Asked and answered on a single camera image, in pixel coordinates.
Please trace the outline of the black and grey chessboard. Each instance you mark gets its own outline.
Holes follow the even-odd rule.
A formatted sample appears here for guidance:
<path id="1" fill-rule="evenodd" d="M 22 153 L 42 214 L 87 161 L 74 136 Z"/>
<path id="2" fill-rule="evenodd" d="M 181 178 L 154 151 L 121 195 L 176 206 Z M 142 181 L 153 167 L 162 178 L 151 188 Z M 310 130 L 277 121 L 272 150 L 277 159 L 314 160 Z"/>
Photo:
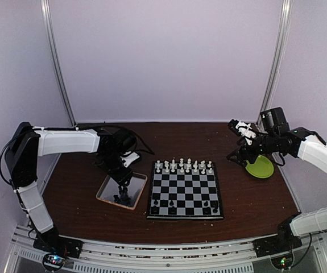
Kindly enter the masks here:
<path id="1" fill-rule="evenodd" d="M 222 208 L 222 198 L 220 184 L 218 181 L 216 165 L 212 162 L 213 173 L 208 173 L 207 164 L 200 168 L 198 163 L 197 173 L 193 173 L 191 162 L 190 173 L 186 173 L 186 162 L 184 162 L 184 173 L 180 173 L 179 162 L 176 162 L 176 173 L 171 172 L 171 162 L 169 163 L 169 173 L 165 173 L 164 163 L 161 162 L 161 173 L 156 172 L 156 161 L 152 162 L 152 172 L 150 181 L 150 194 L 147 204 L 147 218 L 160 220 L 222 220 L 224 213 Z M 154 205 L 154 200 L 158 200 L 158 205 Z M 169 214 L 169 201 L 174 202 L 176 214 Z M 217 201 L 218 206 L 212 207 L 211 202 Z M 151 208 L 157 207 L 157 213 L 151 214 Z M 210 208 L 210 215 L 203 215 L 203 208 Z"/>

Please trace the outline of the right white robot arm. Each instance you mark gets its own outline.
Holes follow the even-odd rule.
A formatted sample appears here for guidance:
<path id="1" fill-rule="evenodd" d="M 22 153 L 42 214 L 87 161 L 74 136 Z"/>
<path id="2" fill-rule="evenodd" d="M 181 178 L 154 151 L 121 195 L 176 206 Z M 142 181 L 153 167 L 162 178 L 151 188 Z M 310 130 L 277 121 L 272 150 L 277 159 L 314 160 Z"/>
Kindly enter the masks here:
<path id="1" fill-rule="evenodd" d="M 295 237 L 327 231 L 327 142 L 315 131 L 290 129 L 284 119 L 265 121 L 264 132 L 235 119 L 228 127 L 240 141 L 227 158 L 240 166 L 248 167 L 261 155 L 273 153 L 281 159 L 290 155 L 299 160 L 299 164 L 291 160 L 289 165 L 294 169 L 285 167 L 283 174 L 303 212 L 279 224 L 273 247 L 284 251 Z"/>

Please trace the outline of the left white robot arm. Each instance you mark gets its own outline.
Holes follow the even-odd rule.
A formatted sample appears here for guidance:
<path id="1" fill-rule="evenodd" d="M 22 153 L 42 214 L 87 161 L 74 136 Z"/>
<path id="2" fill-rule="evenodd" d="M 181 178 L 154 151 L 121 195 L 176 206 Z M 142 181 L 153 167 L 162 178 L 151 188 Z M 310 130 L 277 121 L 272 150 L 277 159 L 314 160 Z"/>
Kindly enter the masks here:
<path id="1" fill-rule="evenodd" d="M 10 174 L 7 183 L 19 195 L 31 222 L 42 233 L 42 245 L 50 252 L 60 251 L 63 240 L 51 231 L 54 223 L 38 190 L 38 159 L 52 154 L 95 154 L 96 165 L 126 187 L 133 175 L 130 165 L 140 158 L 135 152 L 138 135 L 124 127 L 116 129 L 111 133 L 105 126 L 52 128 L 21 122 L 3 148 L 1 154 Z"/>

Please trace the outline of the wooden tray with mirror base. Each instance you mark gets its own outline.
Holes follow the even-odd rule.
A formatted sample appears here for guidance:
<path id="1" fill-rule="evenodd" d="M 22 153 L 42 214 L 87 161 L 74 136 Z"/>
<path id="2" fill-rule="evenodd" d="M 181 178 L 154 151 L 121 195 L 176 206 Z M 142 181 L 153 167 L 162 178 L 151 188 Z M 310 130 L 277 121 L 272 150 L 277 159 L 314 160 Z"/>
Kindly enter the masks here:
<path id="1" fill-rule="evenodd" d="M 129 185 L 122 186 L 107 175 L 97 191 L 96 199 L 120 208 L 135 210 L 147 180 L 147 175 L 134 172 Z"/>

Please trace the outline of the black knight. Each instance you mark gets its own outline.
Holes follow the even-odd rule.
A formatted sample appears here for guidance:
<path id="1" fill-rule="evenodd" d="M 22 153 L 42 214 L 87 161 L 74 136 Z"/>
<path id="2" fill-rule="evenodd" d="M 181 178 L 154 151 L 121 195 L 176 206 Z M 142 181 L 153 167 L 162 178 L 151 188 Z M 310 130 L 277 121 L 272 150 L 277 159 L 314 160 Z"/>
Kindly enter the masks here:
<path id="1" fill-rule="evenodd" d="M 210 215 L 211 212 L 210 208 L 203 208 L 202 211 L 203 211 L 203 215 Z"/>

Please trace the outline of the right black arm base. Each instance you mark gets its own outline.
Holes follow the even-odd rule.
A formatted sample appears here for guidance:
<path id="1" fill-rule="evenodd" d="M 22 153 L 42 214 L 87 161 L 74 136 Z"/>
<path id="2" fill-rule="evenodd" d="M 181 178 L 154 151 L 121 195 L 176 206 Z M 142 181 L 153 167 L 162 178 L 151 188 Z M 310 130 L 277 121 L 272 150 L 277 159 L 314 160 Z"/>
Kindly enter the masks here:
<path id="1" fill-rule="evenodd" d="M 278 235 L 256 239 L 253 247 L 258 258 L 269 257 L 271 265 L 277 270 L 289 270 L 295 264 L 294 249 L 301 247 L 301 239 L 284 241 Z"/>

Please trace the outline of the black rook corner piece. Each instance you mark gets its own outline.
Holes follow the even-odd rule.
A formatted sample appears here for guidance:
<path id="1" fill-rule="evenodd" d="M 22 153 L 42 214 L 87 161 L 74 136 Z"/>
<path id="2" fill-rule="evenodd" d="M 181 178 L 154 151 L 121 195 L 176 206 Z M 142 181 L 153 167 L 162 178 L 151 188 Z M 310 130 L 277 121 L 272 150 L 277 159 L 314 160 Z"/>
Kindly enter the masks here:
<path id="1" fill-rule="evenodd" d="M 151 208 L 151 214 L 156 214 L 157 213 L 157 207 L 153 206 Z"/>

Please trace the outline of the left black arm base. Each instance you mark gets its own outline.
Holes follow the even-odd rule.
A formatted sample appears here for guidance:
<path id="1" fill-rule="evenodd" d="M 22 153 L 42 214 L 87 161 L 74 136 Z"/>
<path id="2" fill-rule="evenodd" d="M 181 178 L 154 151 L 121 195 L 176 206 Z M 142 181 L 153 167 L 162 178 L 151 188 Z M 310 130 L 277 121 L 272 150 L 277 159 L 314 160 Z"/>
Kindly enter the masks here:
<path id="1" fill-rule="evenodd" d="M 79 258 L 82 246 L 81 240 L 64 237 L 57 240 L 56 246 L 49 246 L 40 238 L 35 239 L 33 243 L 35 249 L 46 252 L 42 257 L 42 265 L 49 272 L 61 270 L 71 258 Z"/>

